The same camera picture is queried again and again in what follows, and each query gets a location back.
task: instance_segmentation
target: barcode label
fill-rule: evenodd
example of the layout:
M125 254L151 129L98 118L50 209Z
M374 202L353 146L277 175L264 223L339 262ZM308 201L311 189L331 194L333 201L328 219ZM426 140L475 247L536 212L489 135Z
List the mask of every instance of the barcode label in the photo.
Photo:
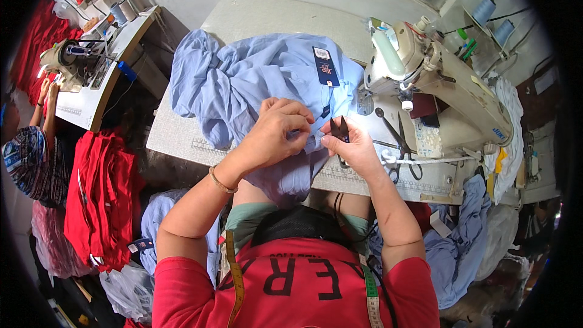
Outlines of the barcode label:
M319 57L320 59L325 59L325 60L330 59L330 53L322 48L314 47L314 53L315 53L316 57Z

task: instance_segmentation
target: scissors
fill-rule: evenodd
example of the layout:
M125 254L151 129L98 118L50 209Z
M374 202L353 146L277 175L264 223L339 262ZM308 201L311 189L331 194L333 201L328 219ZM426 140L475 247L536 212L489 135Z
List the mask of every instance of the scissors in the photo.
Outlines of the scissors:
M389 121L385 118L385 113L383 112L383 110L381 108L376 108L374 110L374 113L377 115L377 117L383 118L383 122L385 123L385 126L389 129L389 132L393 136L395 141L397 141L397 143L399 145L399 150L401 152L401 156L399 157L399 159L404 159L404 156L406 154L408 154L409 159L411 161L414 161L414 159L411 157L411 149L407 145L407 142L405 142L405 140L404 140L404 129L403 129L403 123L401 122L401 115L398 114L399 133L397 134L397 131L393 128L393 126L390 125ZM421 178L423 177L423 169L421 168L421 165L419 165L419 164L417 165L417 167L419 167L419 172L420 172L421 176L417 176L417 174L415 174L415 172L413 171L413 165L409 164L409 170L411 171L411 175L413 176L413 178L415 180L421 180ZM395 183L395 184L399 181L400 171L401 171L401 164L397 164L396 167L393 167L389 170L389 177L391 180L393 180L393 183Z
M344 115L340 118L340 128L338 128L336 123L334 123L334 120L330 118L330 133L339 140L350 143L350 138L348 137L348 126L346 125L346 120L344 120ZM350 167L340 155L337 156L341 168L347 169Z

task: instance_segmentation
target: light blue thread spool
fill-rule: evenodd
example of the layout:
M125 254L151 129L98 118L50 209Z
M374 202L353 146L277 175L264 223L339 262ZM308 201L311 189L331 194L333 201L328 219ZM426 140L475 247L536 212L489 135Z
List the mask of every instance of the light blue thread spool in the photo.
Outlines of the light blue thread spool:
M496 29L494 32L494 37L500 45L504 46L512 31L514 31L514 24L509 19L507 19L500 27L498 27L498 29Z
M128 21L128 19L124 15L124 12L121 11L120 5L117 2L111 5L110 10L113 16L115 17L117 24L119 24L120 26Z
M494 0L482 0L476 9L472 11L472 17L481 27L484 27L495 9L496 3L494 3Z

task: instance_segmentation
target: person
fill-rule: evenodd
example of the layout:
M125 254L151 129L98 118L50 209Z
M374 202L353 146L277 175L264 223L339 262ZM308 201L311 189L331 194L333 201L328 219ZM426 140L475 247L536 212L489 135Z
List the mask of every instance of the person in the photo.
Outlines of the person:
M55 137L56 98L59 85L46 79L28 127L18 129L20 116L12 100L2 106L2 156L14 184L26 196L49 208L65 206L70 169L62 144ZM47 117L40 121L47 99Z
M371 326L356 253L366 253L370 200L384 240L382 282L389 299L383 286L378 290L384 327L439 326L419 225L380 164L368 132L357 123L346 119L350 143L332 137L329 122L321 129L329 155L343 157L370 191L371 199L345 195L340 203L348 233L334 213L303 206L278 210L243 179L299 152L312 123L313 114L301 103L266 99L251 132L165 216L156 238L154 328L229 325L236 298L233 280L229 273L213 290L205 235L237 187L226 229L233 232L244 299L231 326ZM298 133L288 139L292 130Z

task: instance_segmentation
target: black lettering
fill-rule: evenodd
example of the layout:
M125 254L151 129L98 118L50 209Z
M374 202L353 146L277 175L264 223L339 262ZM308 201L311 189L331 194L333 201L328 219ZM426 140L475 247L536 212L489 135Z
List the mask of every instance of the black lettering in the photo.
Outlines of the black lettering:
M327 272L317 272L317 277L331 277L332 278L332 292L321 292L318 294L318 300L336 300L342 299L340 287L338 285L338 274L334 270L334 266L327 259L308 259L309 263L323 263L328 269Z
M278 265L278 259L271 260L271 269L273 274L267 276L265 284L263 285L263 292L267 295L285 295L290 296L292 293L293 272L295 269L295 259L288 259L288 267L285 272L281 272ZM284 278L283 289L274 290L273 281L277 278Z
M249 261L246 262L245 266L243 266L241 268L241 273L245 274L245 271L247 271L247 269L249 268L249 266L251 266L251 264L255 261L255 258L250 259ZM229 271L229 273L224 277L223 281L227 281L229 278L231 277L231 272ZM233 284L233 280L231 279L230 282L228 282L227 284L223 284L222 286L219 286L217 288L217 290L228 290L230 288L232 288L234 286Z
M346 263L348 266L352 267L352 269L354 270L354 272L356 272L356 274L364 280L364 274L359 270L359 266L360 264L354 263L354 262L348 262L348 261L342 261L340 260L340 262L344 262Z

